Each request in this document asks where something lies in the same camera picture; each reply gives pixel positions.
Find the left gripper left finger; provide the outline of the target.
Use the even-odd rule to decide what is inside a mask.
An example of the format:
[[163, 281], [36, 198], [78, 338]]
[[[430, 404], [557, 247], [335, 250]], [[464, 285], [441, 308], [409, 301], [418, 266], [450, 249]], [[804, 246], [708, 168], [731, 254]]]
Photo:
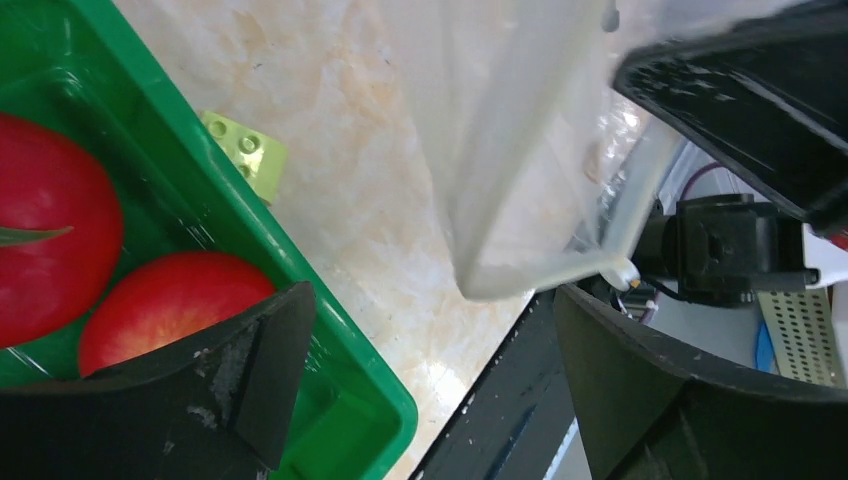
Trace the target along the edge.
[[264, 479], [283, 456], [316, 318], [300, 282], [74, 381], [1, 392], [5, 479]]

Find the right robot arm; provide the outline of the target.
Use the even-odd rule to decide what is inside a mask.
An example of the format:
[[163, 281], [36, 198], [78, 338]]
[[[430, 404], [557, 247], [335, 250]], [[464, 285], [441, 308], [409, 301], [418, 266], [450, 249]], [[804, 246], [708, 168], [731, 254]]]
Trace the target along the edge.
[[628, 52], [614, 89], [751, 187], [682, 199], [634, 254], [675, 299], [724, 308], [801, 291], [822, 270], [803, 233], [847, 228], [847, 5], [673, 3], [673, 30]]

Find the clear dotted zip bag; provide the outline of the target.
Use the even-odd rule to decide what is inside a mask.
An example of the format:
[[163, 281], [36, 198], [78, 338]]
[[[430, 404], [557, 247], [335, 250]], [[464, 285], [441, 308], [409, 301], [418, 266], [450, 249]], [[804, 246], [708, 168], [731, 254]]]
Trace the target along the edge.
[[627, 53], [781, 1], [383, 1], [462, 295], [624, 290], [680, 136], [612, 88]]

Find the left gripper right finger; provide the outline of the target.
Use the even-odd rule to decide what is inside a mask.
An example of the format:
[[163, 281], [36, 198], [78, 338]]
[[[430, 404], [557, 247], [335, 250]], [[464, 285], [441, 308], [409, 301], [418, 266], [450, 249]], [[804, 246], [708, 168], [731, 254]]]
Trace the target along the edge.
[[847, 393], [763, 373], [559, 287], [553, 311], [596, 479], [843, 479]]

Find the red apple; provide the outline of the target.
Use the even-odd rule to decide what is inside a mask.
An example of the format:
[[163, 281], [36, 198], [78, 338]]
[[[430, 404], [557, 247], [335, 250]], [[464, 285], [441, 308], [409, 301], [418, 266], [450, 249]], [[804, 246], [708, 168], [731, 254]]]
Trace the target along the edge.
[[168, 254], [119, 281], [80, 336], [78, 370], [86, 377], [237, 315], [276, 288], [256, 266], [228, 253]]

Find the red tomato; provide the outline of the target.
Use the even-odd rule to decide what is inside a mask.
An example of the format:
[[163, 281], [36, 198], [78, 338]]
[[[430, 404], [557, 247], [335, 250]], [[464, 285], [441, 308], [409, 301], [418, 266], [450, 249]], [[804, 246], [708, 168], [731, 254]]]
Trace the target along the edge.
[[92, 308], [117, 266], [121, 205], [101, 163], [67, 136], [1, 116], [1, 226], [49, 238], [1, 248], [1, 345], [53, 333]]

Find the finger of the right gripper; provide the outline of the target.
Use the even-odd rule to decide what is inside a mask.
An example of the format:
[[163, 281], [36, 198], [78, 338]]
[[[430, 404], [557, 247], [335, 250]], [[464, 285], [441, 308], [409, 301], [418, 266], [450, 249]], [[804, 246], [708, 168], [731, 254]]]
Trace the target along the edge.
[[847, 5], [661, 1], [614, 89], [816, 232], [847, 227]]

